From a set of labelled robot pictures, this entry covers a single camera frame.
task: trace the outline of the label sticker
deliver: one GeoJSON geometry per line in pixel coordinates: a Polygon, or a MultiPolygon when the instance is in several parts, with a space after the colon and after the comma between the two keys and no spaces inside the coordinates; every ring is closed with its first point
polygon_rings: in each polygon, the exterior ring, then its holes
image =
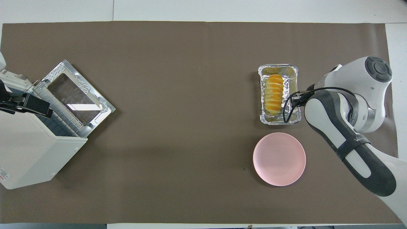
{"type": "Polygon", "coordinates": [[[0,179],[3,181],[9,177],[9,174],[0,166],[0,179]]]}

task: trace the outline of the black cable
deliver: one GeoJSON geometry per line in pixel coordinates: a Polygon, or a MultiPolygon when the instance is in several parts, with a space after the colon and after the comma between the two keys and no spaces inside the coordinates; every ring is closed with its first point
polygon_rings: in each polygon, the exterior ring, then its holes
{"type": "MultiPolygon", "coordinates": [[[[291,118],[291,115],[293,114],[294,108],[296,108],[296,106],[298,106],[298,104],[299,104],[300,102],[301,102],[301,103],[305,103],[316,91],[319,91],[319,90],[326,90],[326,89],[342,90],[342,91],[345,91],[345,92],[347,92],[347,93],[349,93],[349,94],[355,96],[355,94],[353,94],[353,92],[351,92],[351,91],[349,91],[349,90],[347,90],[347,89],[338,88],[338,87],[323,87],[323,88],[317,88],[317,89],[314,89],[314,90],[310,90],[310,91],[308,91],[307,93],[303,94],[303,95],[295,102],[295,104],[292,106],[292,108],[291,108],[291,110],[290,110],[290,113],[289,113],[289,115],[288,115],[288,118],[285,119],[285,108],[287,107],[288,101],[289,101],[290,98],[292,98],[295,94],[300,93],[300,91],[294,92],[293,94],[291,94],[291,95],[287,98],[287,100],[286,100],[285,103],[284,103],[284,107],[283,107],[283,110],[282,110],[282,117],[283,117],[284,122],[285,122],[285,123],[288,123],[288,121],[289,121],[290,118],[291,118]]],[[[349,114],[348,114],[348,121],[350,120],[352,114],[353,114],[353,107],[352,107],[352,105],[351,105],[351,106],[350,106],[350,112],[349,112],[349,114]]]]}

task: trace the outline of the aluminum foil tray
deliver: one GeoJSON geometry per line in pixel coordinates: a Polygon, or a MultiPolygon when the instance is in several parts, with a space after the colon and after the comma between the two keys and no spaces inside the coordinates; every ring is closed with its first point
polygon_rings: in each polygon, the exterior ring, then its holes
{"type": "MultiPolygon", "coordinates": [[[[282,116],[282,109],[278,115],[271,115],[264,108],[265,84],[269,76],[278,74],[281,75],[284,79],[283,101],[281,105],[281,107],[283,107],[288,96],[298,91],[297,90],[298,68],[290,64],[264,64],[258,68],[258,74],[260,75],[260,90],[261,90],[261,115],[260,115],[261,122],[267,125],[286,125],[299,122],[302,116],[301,110],[298,107],[294,109],[293,114],[288,123],[284,122],[282,116]]],[[[287,107],[285,108],[286,118],[288,117],[290,110],[291,103],[290,101],[288,101],[287,107]]]]}
{"type": "Polygon", "coordinates": [[[109,103],[68,61],[58,64],[32,88],[50,103],[51,119],[40,118],[57,136],[86,138],[109,114],[109,103]]]}

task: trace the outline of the black strap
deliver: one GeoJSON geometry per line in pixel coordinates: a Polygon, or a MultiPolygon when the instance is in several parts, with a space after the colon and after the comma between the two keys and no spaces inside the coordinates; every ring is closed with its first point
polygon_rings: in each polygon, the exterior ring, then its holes
{"type": "Polygon", "coordinates": [[[370,143],[370,141],[363,135],[357,134],[348,138],[341,146],[336,150],[336,154],[343,161],[345,157],[354,150],[357,146],[365,143],[370,143]]]}

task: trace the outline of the metal rack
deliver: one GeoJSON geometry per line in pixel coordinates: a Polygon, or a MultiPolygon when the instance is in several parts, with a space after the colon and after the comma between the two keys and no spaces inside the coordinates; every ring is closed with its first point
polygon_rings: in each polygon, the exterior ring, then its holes
{"type": "Polygon", "coordinates": [[[55,135],[78,137],[77,132],[84,127],[75,115],[73,115],[65,105],[63,105],[44,84],[38,84],[32,92],[38,98],[50,103],[50,108],[54,110],[51,119],[37,116],[55,135]]]}

